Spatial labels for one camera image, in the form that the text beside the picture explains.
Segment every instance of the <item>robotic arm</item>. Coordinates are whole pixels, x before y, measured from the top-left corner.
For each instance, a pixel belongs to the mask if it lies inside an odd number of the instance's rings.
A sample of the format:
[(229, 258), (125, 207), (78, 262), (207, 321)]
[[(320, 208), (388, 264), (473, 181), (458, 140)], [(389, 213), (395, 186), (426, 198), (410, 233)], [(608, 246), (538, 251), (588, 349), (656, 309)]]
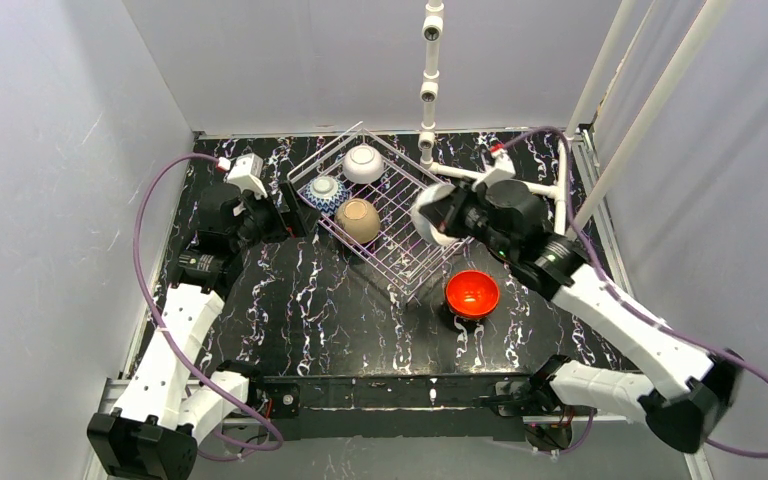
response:
[[(166, 331), (190, 362), (222, 312), (231, 287), (243, 271), (246, 251), (258, 243), (307, 236), (319, 212), (299, 204), (295, 189), (280, 184), (283, 208), (260, 181), (263, 160), (238, 158), (225, 182), (205, 189), (199, 201), (199, 226), (178, 256), (169, 279), (163, 320)], [(202, 386), (185, 397), (189, 371), (155, 329), (140, 366), (110, 413), (96, 413), (87, 436), (105, 471), (132, 479), (186, 479), (198, 444), (234, 406)], [(234, 398), (259, 403), (257, 369), (223, 362), (210, 380)]]
[[(586, 405), (645, 422), (676, 450), (696, 452), (734, 401), (742, 370), (635, 318), (606, 290), (584, 252), (545, 224), (545, 204), (513, 180), (504, 149), (474, 182), (420, 207), (444, 235), (474, 237), (522, 284), (577, 316), (643, 372), (593, 368), (553, 356), (527, 382), (501, 382), (481, 406), (500, 415)], [(630, 296), (622, 299), (646, 311)]]

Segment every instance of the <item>dish rack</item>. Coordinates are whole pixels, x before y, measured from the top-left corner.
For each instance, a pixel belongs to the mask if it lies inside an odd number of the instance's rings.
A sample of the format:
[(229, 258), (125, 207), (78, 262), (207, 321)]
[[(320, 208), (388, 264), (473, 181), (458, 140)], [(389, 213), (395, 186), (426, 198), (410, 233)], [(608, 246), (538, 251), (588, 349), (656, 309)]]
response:
[[(331, 175), (351, 192), (351, 198), (363, 198), (375, 206), (381, 218), (378, 236), (364, 245), (351, 237), (334, 221), (322, 215), (319, 224), (381, 274), (408, 301), (416, 295), (422, 284), (468, 240), (458, 240), (441, 247), (427, 243), (420, 237), (410, 217), (410, 207), (416, 196), (427, 186), (442, 180), (396, 150), (392, 145), (361, 127), (358, 122), (340, 136), (326, 143), (313, 155), (293, 168), (288, 179), (297, 191), (320, 175)], [(359, 185), (343, 175), (343, 158), (349, 149), (367, 144), (381, 153), (384, 174), (372, 184)], [(307, 199), (302, 200), (310, 206)]]

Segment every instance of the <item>marble countertop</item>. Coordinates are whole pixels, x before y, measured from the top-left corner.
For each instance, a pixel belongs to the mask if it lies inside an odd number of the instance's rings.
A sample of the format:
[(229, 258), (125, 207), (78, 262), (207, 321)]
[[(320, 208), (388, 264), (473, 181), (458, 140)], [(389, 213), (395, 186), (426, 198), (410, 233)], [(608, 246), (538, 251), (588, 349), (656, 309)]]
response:
[[(443, 164), (477, 169), (479, 148), (514, 133), (463, 133), (438, 137)], [(416, 135), (382, 137), (408, 157), (419, 158)], [(536, 136), (509, 152), (517, 178), (551, 184), (557, 173), (550, 136)], [(254, 152), (264, 159), (262, 178), (273, 192), (278, 181), (327, 137), (199, 140), (194, 151), (233, 158)], [(583, 191), (575, 175), (574, 203)], [(206, 163), (190, 165), (167, 245), (158, 291), (170, 263), (190, 240), (201, 189), (222, 181)], [(547, 218), (552, 204), (546, 200)], [(598, 240), (596, 232), (590, 232)], [(480, 245), (470, 245), (405, 304), (391, 301), (388, 285), (369, 265), (338, 248), (322, 229), (306, 239), (262, 245), (246, 254), (245, 272), (207, 335), (199, 365), (206, 371), (225, 359), (259, 364), (271, 376), (445, 375), (532, 372), (553, 354), (612, 369), (633, 368), (587, 325), (518, 284)], [(445, 320), (445, 280), (477, 269), (498, 283), (498, 308), (481, 325)], [(142, 351), (150, 338), (149, 327)]]

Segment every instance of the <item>screw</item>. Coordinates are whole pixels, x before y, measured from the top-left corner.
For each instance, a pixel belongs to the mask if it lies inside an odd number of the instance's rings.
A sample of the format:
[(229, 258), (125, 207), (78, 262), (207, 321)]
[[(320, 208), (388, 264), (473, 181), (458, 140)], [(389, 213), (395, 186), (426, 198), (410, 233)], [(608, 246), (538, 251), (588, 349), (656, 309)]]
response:
[(436, 28), (428, 28), (425, 30), (425, 39), (429, 42), (433, 42), (438, 38), (440, 38), (440, 30), (437, 30)]

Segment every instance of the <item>bowl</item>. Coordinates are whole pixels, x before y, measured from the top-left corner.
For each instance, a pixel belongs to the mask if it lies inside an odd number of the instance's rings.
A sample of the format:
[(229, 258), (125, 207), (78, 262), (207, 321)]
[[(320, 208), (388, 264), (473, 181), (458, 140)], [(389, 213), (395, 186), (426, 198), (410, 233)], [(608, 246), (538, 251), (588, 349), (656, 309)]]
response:
[(419, 213), (419, 208), (423, 205), (440, 200), (446, 195), (452, 193), (455, 186), (449, 183), (435, 183), (419, 193), (411, 205), (411, 221), (419, 236), (428, 243), (447, 247), (455, 243), (456, 238), (447, 237), (440, 233), (431, 222)]
[(353, 147), (343, 157), (343, 175), (354, 183), (372, 183), (384, 175), (384, 158), (365, 143)]
[(378, 210), (360, 198), (352, 198), (340, 205), (334, 215), (334, 221), (357, 243), (369, 243), (375, 240), (381, 231)]
[(349, 199), (349, 190), (336, 178), (322, 175), (305, 185), (301, 195), (323, 215), (330, 217)]
[(464, 270), (446, 284), (446, 303), (456, 315), (479, 320), (499, 305), (499, 286), (493, 277), (478, 270)]

